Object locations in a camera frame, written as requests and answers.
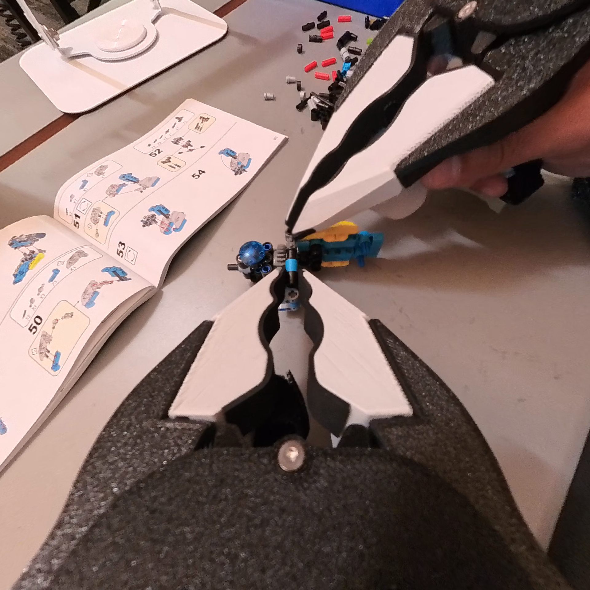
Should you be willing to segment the person's right hand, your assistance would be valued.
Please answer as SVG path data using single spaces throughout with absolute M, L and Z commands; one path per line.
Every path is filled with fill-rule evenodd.
M 421 182 L 427 189 L 463 188 L 501 197 L 507 191 L 503 172 L 538 159 L 548 172 L 589 176 L 589 63 L 538 119 L 494 144 L 445 160 Z

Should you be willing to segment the blue beam with black pins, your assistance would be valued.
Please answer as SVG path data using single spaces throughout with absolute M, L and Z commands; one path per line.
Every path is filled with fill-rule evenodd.
M 278 306 L 280 312 L 295 312 L 299 309 L 299 262 L 298 252 L 294 245 L 286 246 L 284 253 L 284 274 L 286 287 L 283 302 Z

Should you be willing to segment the open instruction booklet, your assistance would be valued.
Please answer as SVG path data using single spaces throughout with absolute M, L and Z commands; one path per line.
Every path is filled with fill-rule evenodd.
M 52 217 L 1 230 L 1 468 L 119 323 L 161 286 L 184 243 L 286 140 L 187 99 L 74 175 Z

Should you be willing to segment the blue yellow brick assembly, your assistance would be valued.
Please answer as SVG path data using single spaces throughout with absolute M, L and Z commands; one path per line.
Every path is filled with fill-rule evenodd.
M 381 232 L 360 231 L 353 222 L 338 222 L 297 240 L 299 265 L 320 271 L 324 267 L 345 267 L 356 260 L 363 267 L 366 258 L 377 257 L 383 239 Z

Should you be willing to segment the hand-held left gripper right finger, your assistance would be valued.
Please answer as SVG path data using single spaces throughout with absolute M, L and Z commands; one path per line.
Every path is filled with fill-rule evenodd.
M 410 417 L 402 390 L 367 315 L 305 272 L 305 331 L 310 355 L 307 399 L 317 421 Z

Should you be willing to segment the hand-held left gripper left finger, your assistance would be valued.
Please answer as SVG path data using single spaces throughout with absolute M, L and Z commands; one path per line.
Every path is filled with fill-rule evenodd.
M 223 308 L 169 409 L 170 418 L 215 421 L 240 399 L 260 392 L 274 373 L 264 312 L 276 301 L 271 272 Z

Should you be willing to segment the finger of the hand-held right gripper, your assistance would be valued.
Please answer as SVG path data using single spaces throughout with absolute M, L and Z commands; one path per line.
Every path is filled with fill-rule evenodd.
M 363 150 L 377 132 L 388 95 L 406 75 L 415 57 L 415 35 L 376 37 L 360 58 L 334 114 L 306 168 L 285 225 L 291 233 L 319 229 L 333 218 L 343 196 L 333 196 L 336 181 L 344 181 L 344 192 L 352 187 L 343 167 Z
M 385 133 L 360 151 L 326 187 L 309 198 L 291 233 L 322 230 L 402 191 L 395 167 L 494 84 L 478 67 L 433 76 L 409 97 Z

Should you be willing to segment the black grey gear assembly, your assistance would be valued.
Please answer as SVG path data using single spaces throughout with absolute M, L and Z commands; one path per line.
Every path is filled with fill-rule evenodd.
M 270 242 L 248 241 L 244 243 L 235 258 L 235 263 L 229 263 L 229 271 L 238 271 L 244 278 L 258 283 L 272 270 L 285 264 L 287 247 L 278 244 L 274 247 Z

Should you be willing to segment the pile of loose small bricks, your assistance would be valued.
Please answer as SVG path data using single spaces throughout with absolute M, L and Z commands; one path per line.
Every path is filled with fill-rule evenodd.
M 269 1 L 264 15 L 264 55 L 273 71 L 256 95 L 278 116 L 307 116 L 326 129 L 356 65 L 389 17 L 315 1 Z

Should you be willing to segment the grey desk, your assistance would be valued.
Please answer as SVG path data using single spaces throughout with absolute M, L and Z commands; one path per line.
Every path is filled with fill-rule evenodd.
M 201 54 L 77 119 L 60 116 L 19 67 L 1 65 L 1 226 L 51 214 L 73 174 L 129 144 L 187 98 L 289 137 L 228 208 L 173 260 L 161 291 L 131 314 L 1 476 L 1 589 L 40 548 L 96 437 L 122 400 L 200 322 L 248 290 L 226 270 L 247 240 L 278 242 L 321 137 L 296 110 L 306 89 L 301 25 L 334 6 L 310 1 L 203 1 L 228 35 Z M 588 226 L 569 183 L 549 178 L 497 214 L 475 196 L 433 193 L 398 222 L 358 217 L 386 236 L 383 257 L 321 279 L 377 318 L 453 390 L 483 432 L 515 501 L 549 544 L 589 428 Z

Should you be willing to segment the blue storage bin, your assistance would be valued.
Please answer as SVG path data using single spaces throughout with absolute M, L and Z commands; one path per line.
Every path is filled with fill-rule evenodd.
M 390 17 L 404 1 L 334 1 L 343 8 L 362 12 L 372 17 Z

